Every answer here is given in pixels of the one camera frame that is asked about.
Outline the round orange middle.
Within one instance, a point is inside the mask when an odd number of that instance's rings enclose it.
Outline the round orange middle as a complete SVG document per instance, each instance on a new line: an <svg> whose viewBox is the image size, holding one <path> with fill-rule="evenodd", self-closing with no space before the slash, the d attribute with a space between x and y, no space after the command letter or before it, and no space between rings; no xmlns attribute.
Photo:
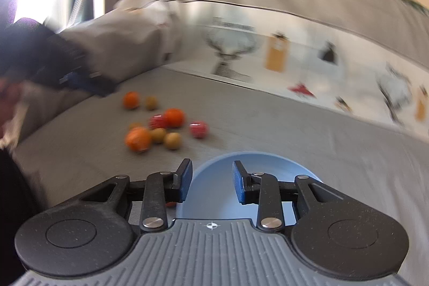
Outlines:
<svg viewBox="0 0 429 286"><path fill-rule="evenodd" d="M185 113L178 108L165 110L164 119L168 128L181 128L186 120Z"/></svg>

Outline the green olive fruit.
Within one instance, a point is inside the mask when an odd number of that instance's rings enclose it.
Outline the green olive fruit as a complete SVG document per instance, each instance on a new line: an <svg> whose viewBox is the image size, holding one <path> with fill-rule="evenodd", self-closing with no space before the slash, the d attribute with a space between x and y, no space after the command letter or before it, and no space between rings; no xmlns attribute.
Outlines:
<svg viewBox="0 0 429 286"><path fill-rule="evenodd" d="M151 140L154 144L162 144L167 135L165 128L154 128L150 131Z"/></svg>
<svg viewBox="0 0 429 286"><path fill-rule="evenodd" d="M179 133L167 133L164 138L164 146L168 150L178 150L182 146L182 137Z"/></svg>

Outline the green olive fruit left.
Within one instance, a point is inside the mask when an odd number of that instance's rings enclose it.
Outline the green olive fruit left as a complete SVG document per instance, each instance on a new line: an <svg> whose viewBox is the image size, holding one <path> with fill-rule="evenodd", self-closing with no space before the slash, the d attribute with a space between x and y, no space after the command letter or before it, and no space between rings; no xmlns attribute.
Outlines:
<svg viewBox="0 0 429 286"><path fill-rule="evenodd" d="M167 135L165 128L154 128L150 131L151 140L154 144L162 144Z"/></svg>

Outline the red lychee left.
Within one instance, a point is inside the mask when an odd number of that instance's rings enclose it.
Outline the red lychee left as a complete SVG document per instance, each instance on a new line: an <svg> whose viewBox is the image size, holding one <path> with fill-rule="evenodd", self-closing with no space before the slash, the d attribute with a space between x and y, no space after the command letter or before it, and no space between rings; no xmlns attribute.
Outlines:
<svg viewBox="0 0 429 286"><path fill-rule="evenodd" d="M156 114L151 116L148 120L148 127L153 130L157 128L165 128L167 129L168 123L167 119L162 114Z"/></svg>

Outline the light blue round plate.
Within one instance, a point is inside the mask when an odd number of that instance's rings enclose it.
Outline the light blue round plate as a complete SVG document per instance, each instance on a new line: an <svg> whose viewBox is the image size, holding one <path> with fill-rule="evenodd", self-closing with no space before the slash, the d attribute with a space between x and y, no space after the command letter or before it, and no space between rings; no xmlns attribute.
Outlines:
<svg viewBox="0 0 429 286"><path fill-rule="evenodd" d="M205 162L193 172L186 201L177 206L176 217L209 220L249 218L256 224L258 206L241 203L247 182L236 170L236 161L241 162L248 174L267 173L278 181L293 182L299 175L318 179L299 163L271 153L227 153Z"/></svg>

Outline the large orange tangerine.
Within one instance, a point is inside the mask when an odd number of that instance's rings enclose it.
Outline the large orange tangerine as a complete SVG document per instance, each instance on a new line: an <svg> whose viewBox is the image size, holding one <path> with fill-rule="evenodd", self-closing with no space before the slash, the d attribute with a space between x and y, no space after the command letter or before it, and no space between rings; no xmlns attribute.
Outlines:
<svg viewBox="0 0 429 286"><path fill-rule="evenodd" d="M144 153L152 145L150 131L143 127L131 129L125 137L125 145L134 153Z"/></svg>

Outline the grey printed sofa cover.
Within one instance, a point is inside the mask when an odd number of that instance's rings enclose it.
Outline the grey printed sofa cover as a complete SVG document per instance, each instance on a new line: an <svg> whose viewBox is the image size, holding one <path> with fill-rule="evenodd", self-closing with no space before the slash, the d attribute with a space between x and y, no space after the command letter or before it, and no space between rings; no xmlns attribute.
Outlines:
<svg viewBox="0 0 429 286"><path fill-rule="evenodd" d="M13 83L1 145L14 150L34 203L52 207L116 173L143 178L191 158L276 153L394 217L409 235L401 274L428 265L428 16L399 0L119 0L57 33L113 79L84 91ZM136 91L140 106L123 107ZM145 98L158 99L156 110ZM182 146L134 153L125 137L170 108ZM209 126L204 139L189 124Z"/></svg>

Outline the red lychee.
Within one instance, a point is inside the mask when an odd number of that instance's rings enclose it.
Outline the red lychee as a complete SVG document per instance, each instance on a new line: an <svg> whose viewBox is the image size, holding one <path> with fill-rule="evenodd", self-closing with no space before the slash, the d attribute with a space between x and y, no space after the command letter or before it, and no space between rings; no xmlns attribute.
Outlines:
<svg viewBox="0 0 429 286"><path fill-rule="evenodd" d="M209 133L209 126L203 121L193 121L189 124L189 129L195 139L204 139Z"/></svg>
<svg viewBox="0 0 429 286"><path fill-rule="evenodd" d="M165 128L167 129L168 123L167 119L162 114L156 114L151 116L148 120L148 127L153 130L157 128Z"/></svg>

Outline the small orange far left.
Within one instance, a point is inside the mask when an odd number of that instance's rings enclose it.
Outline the small orange far left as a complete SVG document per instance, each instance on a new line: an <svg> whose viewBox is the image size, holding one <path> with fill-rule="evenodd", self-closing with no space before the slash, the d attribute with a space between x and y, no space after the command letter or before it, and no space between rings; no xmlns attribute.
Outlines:
<svg viewBox="0 0 429 286"><path fill-rule="evenodd" d="M122 104L125 109L134 110L140 106L140 95L136 91L129 91L123 96Z"/></svg>

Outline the green olive fruit right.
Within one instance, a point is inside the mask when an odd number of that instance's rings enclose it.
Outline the green olive fruit right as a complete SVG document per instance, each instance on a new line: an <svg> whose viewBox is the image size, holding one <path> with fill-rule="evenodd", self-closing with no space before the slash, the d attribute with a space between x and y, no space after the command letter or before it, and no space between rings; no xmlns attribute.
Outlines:
<svg viewBox="0 0 429 286"><path fill-rule="evenodd" d="M182 146L182 137L179 133L167 133L164 138L164 146L168 150L178 150Z"/></svg>

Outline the red lychee right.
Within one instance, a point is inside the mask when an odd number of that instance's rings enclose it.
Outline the red lychee right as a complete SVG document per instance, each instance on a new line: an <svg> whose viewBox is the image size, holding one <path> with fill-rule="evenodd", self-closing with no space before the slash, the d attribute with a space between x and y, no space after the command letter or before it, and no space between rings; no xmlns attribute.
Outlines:
<svg viewBox="0 0 429 286"><path fill-rule="evenodd" d="M204 139L209 133L209 126L203 121L193 121L189 124L189 129L195 139Z"/></svg>

